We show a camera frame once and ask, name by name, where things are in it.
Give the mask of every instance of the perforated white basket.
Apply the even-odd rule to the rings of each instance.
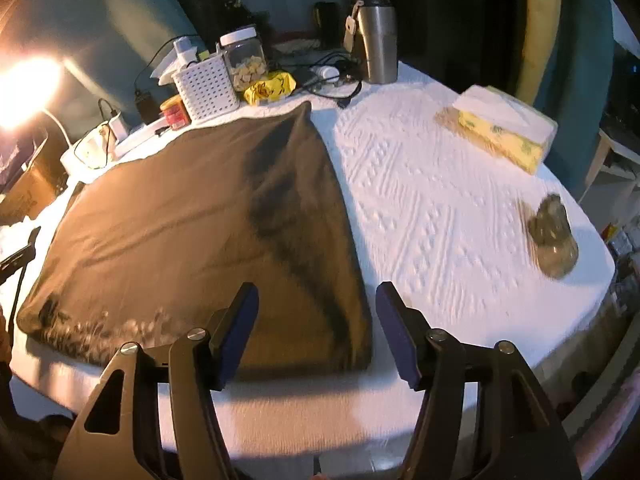
[[[194,124],[239,107],[222,53],[174,73],[174,82]]]

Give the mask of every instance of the folded brown garment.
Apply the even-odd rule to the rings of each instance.
[[[173,342],[260,295],[242,378],[368,365],[370,311],[350,225],[309,102],[182,134],[69,206],[18,313],[21,330],[105,365],[130,340]]]

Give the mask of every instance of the textured tablecloth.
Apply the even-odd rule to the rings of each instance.
[[[376,286],[391,280],[431,326],[471,344],[512,340],[534,367],[590,322],[614,265],[588,218],[545,166],[530,176],[433,121],[455,97],[401,64],[398,83],[364,84],[346,110],[301,95],[282,104],[241,107],[206,125],[279,114],[310,100],[312,120],[342,187],[370,304]],[[155,153],[175,136],[153,138],[125,160]],[[575,269],[560,281],[537,268],[524,221],[550,192],[561,195],[580,250]],[[4,258],[24,245],[32,226],[43,226],[22,298],[38,275],[69,195],[68,190],[36,221],[0,230]],[[16,282],[17,275],[0,288],[6,316]],[[97,368],[18,332],[12,369],[75,412],[100,375]],[[160,388],[161,429],[164,444],[172,447],[166,393]],[[213,398],[230,454],[247,457],[336,449],[406,434],[413,431],[422,394],[399,379],[374,314],[374,357],[366,372],[232,383]],[[465,405],[473,403],[465,397]]]

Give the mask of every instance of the bright light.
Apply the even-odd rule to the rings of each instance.
[[[60,82],[61,67],[52,59],[21,61],[0,75],[0,126],[12,129],[44,108]]]

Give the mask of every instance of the small red container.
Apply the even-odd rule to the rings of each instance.
[[[179,95],[174,95],[167,99],[160,105],[160,109],[172,130],[180,130],[180,128],[191,124],[187,108],[184,107],[182,98]]]

